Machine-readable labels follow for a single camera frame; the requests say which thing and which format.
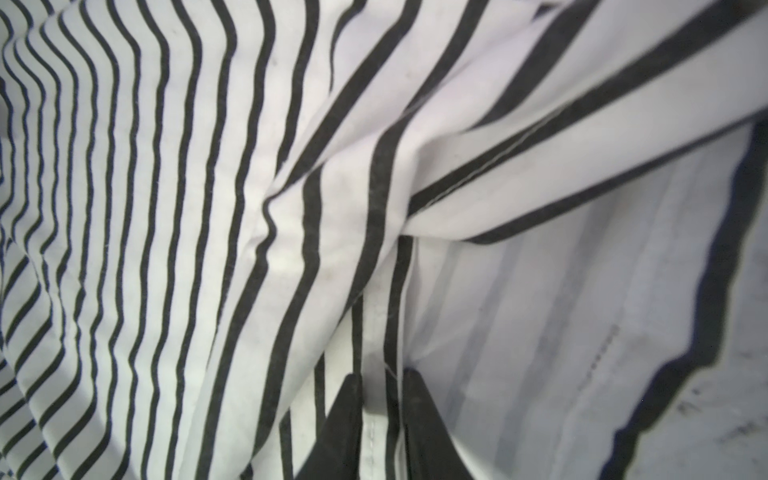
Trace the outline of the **black white striped tank top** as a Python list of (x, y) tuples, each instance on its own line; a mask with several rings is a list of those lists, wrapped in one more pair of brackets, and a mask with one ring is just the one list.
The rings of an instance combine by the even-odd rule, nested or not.
[(1, 475), (767, 475), (763, 1), (5, 1)]

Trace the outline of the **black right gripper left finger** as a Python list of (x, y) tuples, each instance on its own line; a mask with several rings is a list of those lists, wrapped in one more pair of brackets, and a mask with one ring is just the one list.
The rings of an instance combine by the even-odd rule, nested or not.
[(362, 413), (362, 376), (349, 374), (345, 377), (315, 445), (296, 479), (357, 479), (363, 430)]

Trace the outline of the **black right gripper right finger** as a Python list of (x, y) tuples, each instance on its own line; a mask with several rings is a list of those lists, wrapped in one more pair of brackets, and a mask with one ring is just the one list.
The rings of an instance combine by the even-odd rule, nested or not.
[(411, 480), (470, 480), (422, 375), (403, 372), (402, 416), (408, 478)]

